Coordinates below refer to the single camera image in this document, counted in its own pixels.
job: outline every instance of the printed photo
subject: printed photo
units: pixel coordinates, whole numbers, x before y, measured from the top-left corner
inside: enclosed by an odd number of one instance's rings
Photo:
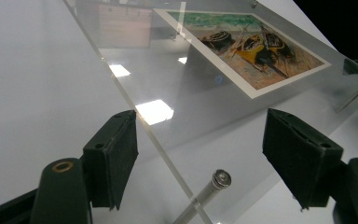
[[[255,14],[155,11],[251,98],[330,65]]]

